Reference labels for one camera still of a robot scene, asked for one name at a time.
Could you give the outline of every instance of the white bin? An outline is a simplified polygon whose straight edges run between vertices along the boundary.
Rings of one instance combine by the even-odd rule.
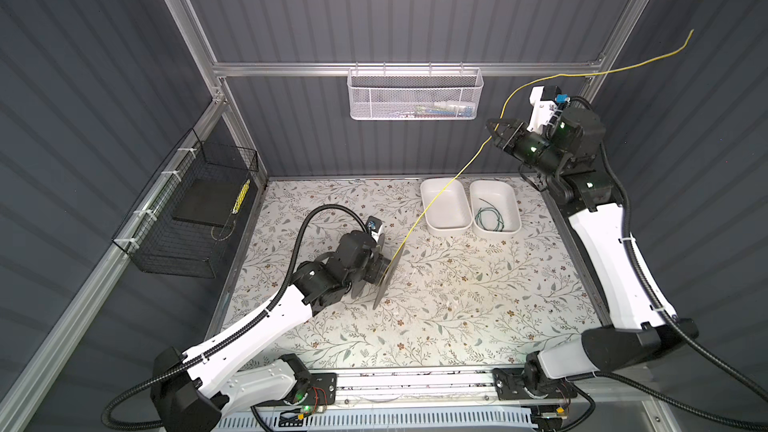
[[[472,199],[472,231],[475,235],[489,240],[503,240],[520,232],[522,222],[512,186],[498,180],[476,180],[469,186],[469,196]],[[496,207],[504,221],[504,227],[500,232],[485,230],[476,219],[478,210],[490,207],[489,204]],[[497,221],[492,212],[484,212],[482,220],[486,227],[494,226]]]
[[[428,178],[422,182],[422,204],[426,208],[440,193],[452,177]],[[469,210],[467,193],[464,186],[455,180],[451,182],[427,210],[425,215],[427,229],[438,237],[455,237],[463,234],[472,225],[472,212]]]

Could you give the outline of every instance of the yellow string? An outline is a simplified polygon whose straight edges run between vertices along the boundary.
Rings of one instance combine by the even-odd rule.
[[[685,42],[684,42],[684,43],[683,43],[683,45],[682,45],[682,46],[680,46],[680,48],[678,48],[677,50],[673,50],[672,52],[669,52],[669,53],[665,53],[665,54],[663,54],[663,55],[660,55],[660,56],[656,56],[656,57],[654,57],[653,59],[644,60],[643,62],[639,62],[639,63],[636,63],[636,64],[634,64],[634,65],[631,65],[631,66],[620,67],[620,68],[618,68],[618,69],[612,69],[612,70],[606,70],[605,72],[591,72],[591,73],[559,73],[559,74],[556,74],[556,75],[553,75],[553,76],[549,76],[549,77],[542,77],[541,79],[532,80],[531,82],[528,82],[528,83],[526,83],[526,84],[524,84],[524,85],[522,85],[522,86],[518,87],[518,88],[517,88],[517,89],[515,89],[515,90],[514,90],[514,91],[513,91],[511,94],[509,94],[509,97],[507,97],[507,99],[504,101],[504,107],[502,107],[502,114],[499,116],[499,119],[501,120],[501,119],[503,119],[503,118],[504,118],[504,111],[507,109],[507,104],[509,103],[509,100],[510,100],[510,99],[511,99],[511,98],[514,96],[514,94],[516,94],[517,92],[520,92],[520,90],[524,89],[524,88],[525,88],[525,87],[527,87],[527,86],[533,85],[533,84],[535,84],[535,83],[537,83],[537,82],[541,82],[541,81],[543,81],[543,80],[556,79],[557,77],[595,77],[595,76],[606,76],[606,75],[607,75],[607,74],[609,74],[609,73],[615,73],[615,72],[624,72],[625,70],[630,70],[630,69],[637,69],[638,67],[642,67],[642,66],[644,66],[644,65],[647,65],[647,64],[649,64],[649,63],[651,63],[651,62],[655,62],[655,61],[657,61],[657,60],[666,59],[667,57],[672,57],[672,56],[673,56],[673,55],[675,55],[676,53],[679,53],[679,52],[681,52],[683,49],[685,49],[685,48],[686,48],[686,46],[688,45],[688,42],[690,41],[690,38],[691,38],[691,36],[692,36],[693,34],[694,34],[694,30],[693,30],[693,29],[691,29],[691,30],[690,30],[690,32],[688,33],[688,37],[686,38]],[[422,212],[422,214],[421,214],[420,216],[418,216],[418,219],[416,220],[416,222],[414,222],[414,223],[413,223],[413,226],[411,226],[410,230],[408,230],[408,233],[406,234],[406,237],[405,237],[405,238],[402,240],[402,242],[400,243],[400,246],[397,248],[397,251],[395,251],[395,254],[392,256],[392,261],[393,261],[393,262],[395,261],[395,257],[397,257],[397,255],[398,255],[398,254],[400,253],[400,251],[402,250],[402,247],[403,247],[403,245],[405,245],[405,244],[406,244],[406,241],[408,241],[408,237],[410,237],[410,236],[411,236],[411,232],[413,232],[413,229],[414,229],[414,228],[416,228],[416,226],[418,225],[418,223],[419,223],[419,222],[422,220],[422,217],[424,217],[424,215],[425,215],[425,214],[427,214],[427,211],[428,211],[428,210],[429,210],[429,208],[432,206],[432,204],[435,202],[435,200],[437,199],[437,197],[439,197],[439,196],[440,196],[440,194],[442,194],[442,193],[443,193],[443,192],[444,192],[444,191],[447,189],[447,187],[448,187],[448,186],[450,186],[450,185],[451,185],[451,183],[452,183],[454,180],[456,180],[456,179],[457,179],[457,178],[458,178],[458,177],[459,177],[461,174],[463,174],[463,173],[464,173],[464,171],[467,169],[467,167],[469,167],[469,166],[470,166],[470,165],[471,165],[471,164],[472,164],[472,163],[475,161],[475,159],[476,159],[476,158],[478,158],[478,156],[480,155],[480,152],[482,152],[482,149],[483,149],[483,147],[485,147],[485,144],[487,144],[487,143],[488,143],[490,140],[491,140],[491,137],[489,137],[489,138],[485,139],[485,142],[483,142],[483,143],[480,145],[480,149],[478,149],[477,153],[476,153],[476,154],[475,154],[475,156],[472,158],[472,160],[470,160],[469,162],[467,162],[467,165],[466,165],[466,166],[464,166],[464,167],[463,167],[461,170],[459,170],[459,171],[458,171],[458,174],[456,174],[456,175],[455,175],[455,176],[454,176],[454,177],[453,177],[453,178],[452,178],[450,181],[448,181],[448,183],[446,184],[446,186],[445,186],[445,187],[443,187],[443,188],[442,188],[442,190],[441,190],[441,191],[440,191],[440,192],[439,192],[439,193],[438,193],[438,194],[435,196],[435,198],[433,198],[433,199],[432,199],[432,201],[431,201],[431,202],[430,202],[430,203],[427,205],[427,207],[424,207],[424,212]],[[389,265],[387,265],[387,268],[386,268],[386,270],[384,271],[384,275],[382,276],[382,281],[383,281],[383,278],[386,276],[386,274],[387,274],[388,272],[389,272]]]

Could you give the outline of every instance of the floral patterned surface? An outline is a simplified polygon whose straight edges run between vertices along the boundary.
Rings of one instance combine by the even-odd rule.
[[[471,179],[460,179],[468,192]],[[247,367],[294,352],[309,368],[408,367],[518,363],[533,350],[599,326],[541,195],[523,180],[514,187],[522,230],[490,242],[471,231],[455,238],[414,230],[385,299],[376,290],[349,295],[284,334]],[[225,318],[225,327],[276,292],[304,217],[339,203],[363,219],[384,222],[391,257],[422,212],[419,180],[271,182]],[[335,249],[354,229],[340,211],[315,216],[299,262]]]

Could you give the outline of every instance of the gray wall panel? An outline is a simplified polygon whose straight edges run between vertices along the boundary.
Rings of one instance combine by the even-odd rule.
[[[364,121],[350,117],[341,77],[234,77],[228,82],[262,159],[274,177],[413,176],[458,172],[488,138],[508,95],[533,77],[485,80],[474,120]],[[544,83],[577,93],[582,79]],[[509,102],[506,117],[530,119],[530,87]],[[510,172],[516,159],[488,145],[467,173]]]
[[[702,344],[768,387],[768,0],[652,0],[621,65],[676,48],[691,28],[685,52],[609,77],[595,107],[659,286]],[[695,352],[652,369],[679,400],[764,420],[757,397]],[[684,430],[730,430],[677,417]]]
[[[210,95],[162,0],[0,0],[0,76],[4,396]],[[202,339],[223,280],[130,267],[27,430],[102,429],[157,352]]]
[[[627,0],[192,0],[223,62],[569,62]]]

